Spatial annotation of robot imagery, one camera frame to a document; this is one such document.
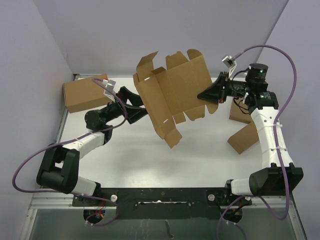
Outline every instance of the brown cardboard box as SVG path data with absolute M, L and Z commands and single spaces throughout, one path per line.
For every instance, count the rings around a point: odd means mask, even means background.
M 228 139 L 228 143 L 238 154 L 243 153 L 257 141 L 259 141 L 259 137 L 256 125 L 253 121 Z
M 96 75 L 63 84 L 64 103 L 70 113 L 107 105 L 111 100 L 92 79 L 106 79 L 107 74 Z
M 165 58 L 167 69 L 154 69 L 157 53 L 141 58 L 133 81 L 155 132 L 173 148 L 182 138 L 176 124 L 185 122 L 185 115 L 194 121 L 205 116 L 205 105 L 210 114 L 218 105 L 197 98 L 212 83 L 201 52 L 189 49 L 188 60 L 178 51 Z
M 239 100 L 236 100 L 236 102 L 239 103 L 241 107 L 248 109 L 247 105 L 245 105 L 242 101 L 243 101 L 243 98 L 239 98 Z M 243 114 L 240 108 L 234 103 L 233 100 L 231 103 L 229 119 L 238 121 L 244 124 L 249 124 L 252 122 L 251 116 L 249 114 Z

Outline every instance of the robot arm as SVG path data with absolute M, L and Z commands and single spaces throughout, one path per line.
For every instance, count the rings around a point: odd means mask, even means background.
M 234 59 L 226 57 L 223 60 L 233 71 Z M 215 103 L 224 103 L 227 97 L 244 98 L 256 126 L 262 152 L 261 170 L 245 179 L 228 180 L 231 192 L 234 195 L 283 196 L 285 183 L 277 149 L 281 152 L 290 192 L 303 178 L 303 170 L 295 167 L 288 153 L 279 121 L 276 123 L 279 144 L 276 146 L 273 128 L 279 105 L 276 94 L 267 91 L 268 66 L 252 63 L 247 70 L 245 81 L 230 80 L 229 73 L 221 72 L 217 80 L 197 97 Z
M 147 113 L 141 107 L 143 102 L 139 95 L 130 92 L 126 87 L 121 87 L 117 93 L 127 112 L 127 121 L 133 124 Z M 105 145 L 112 136 L 113 126 L 107 122 L 125 115 L 121 105 L 111 98 L 112 102 L 100 110 L 91 110 L 85 114 L 86 128 L 89 133 L 76 138 L 75 141 L 48 149 L 42 159 L 36 182 L 46 188 L 50 188 L 65 194 L 84 194 L 98 196 L 101 190 L 99 183 L 78 176 L 79 161 L 89 152 Z M 63 162 L 60 168 L 56 164 Z

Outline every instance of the cardboard flap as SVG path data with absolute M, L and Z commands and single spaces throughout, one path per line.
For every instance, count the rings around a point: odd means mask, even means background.
M 165 57 L 165 62 L 166 62 L 166 69 L 172 69 L 174 67 L 177 67 L 181 64 L 189 62 L 189 60 L 183 55 L 182 52 L 177 51 L 173 55 L 169 55 Z
M 186 53 L 188 54 L 190 60 L 202 56 L 202 53 L 196 49 L 189 49 L 188 51 L 186 51 Z
M 236 150 L 238 154 L 243 153 L 258 141 L 259 136 L 256 125 L 253 121 L 228 139 L 228 143 L 233 147 L 234 150 Z
M 155 69 L 155 70 L 152 70 L 151 72 L 154 74 L 154 75 L 157 75 L 157 74 L 159 74 L 159 73 L 162 73 L 162 72 L 164 72 L 166 69 L 163 67 L 163 66 L 161 66 L 161 67 L 158 67 L 157 69 Z
M 164 135 L 167 135 L 172 130 L 177 129 L 172 116 L 170 116 L 168 119 L 165 119 L 159 129 L 164 133 Z
M 195 108 L 192 108 L 190 110 L 184 111 L 185 115 L 191 120 L 194 121 L 199 118 L 205 117 L 205 105 L 198 106 Z
M 209 112 L 210 114 L 214 114 L 215 111 L 217 111 L 218 106 L 219 106 L 219 105 L 218 105 L 217 103 L 211 103 L 211 104 L 207 104 L 207 105 L 206 105 L 206 108 L 208 109 L 208 112 Z
M 180 142 L 180 139 L 182 139 L 182 135 L 176 128 L 169 132 L 164 138 L 166 144 L 168 144 L 171 149 Z
M 138 65 L 136 66 L 136 72 L 139 75 L 138 81 L 144 81 L 146 80 L 148 77 L 150 77 L 150 73 L 152 70 L 154 70 L 154 63 L 153 63 L 153 59 L 155 58 L 155 56 L 157 55 L 157 51 L 150 53 L 147 56 L 143 56 L 140 60 L 140 62 L 138 63 Z
M 175 121 L 176 124 L 180 124 L 186 121 L 186 117 L 185 114 L 183 112 L 180 112 L 176 115 L 173 116 L 173 119 Z
M 138 84 L 139 84 L 139 78 L 138 78 L 138 74 L 133 74 L 133 84 L 135 86 L 135 88 L 137 88 Z

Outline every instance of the black cable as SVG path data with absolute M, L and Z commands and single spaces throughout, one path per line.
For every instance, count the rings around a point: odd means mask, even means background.
M 247 67 L 245 70 L 238 71 L 238 72 L 233 76 L 233 78 L 231 79 L 231 87 L 232 87 L 232 90 L 235 91 L 236 93 L 243 94 L 242 92 L 236 91 L 235 88 L 234 88 L 234 79 L 235 79 L 235 77 L 236 77 L 238 74 L 247 72 L 248 70 L 249 70 L 249 68 Z
M 250 203 L 248 202 L 247 204 L 243 204 L 243 205 L 239 206 L 239 207 L 234 211 L 234 213 L 240 211 L 240 209 L 242 209 L 242 208 L 245 207 L 245 206 L 249 206 L 249 205 L 250 205 Z
M 234 97 L 233 98 L 233 102 L 234 102 L 234 104 L 240 109 L 240 111 L 243 113 L 243 114 L 249 114 L 249 110 L 248 109 L 246 109 L 245 107 L 243 107 L 243 106 L 240 106 L 240 104 L 238 103 L 238 102 L 236 102 L 236 100 L 238 100 L 239 98 L 238 97 Z

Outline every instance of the glass panel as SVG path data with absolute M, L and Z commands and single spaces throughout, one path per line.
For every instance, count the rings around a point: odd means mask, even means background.
M 114 216 L 109 209 L 106 219 Z M 31 233 L 31 240 L 215 240 L 217 220 L 192 218 L 184 220 L 118 220 L 103 227 L 85 226 L 83 210 L 80 209 L 39 209 Z M 249 240 L 295 240 L 290 218 L 275 219 L 268 209 L 246 207 L 239 223 Z M 245 239 L 234 225 L 222 223 L 221 240 Z

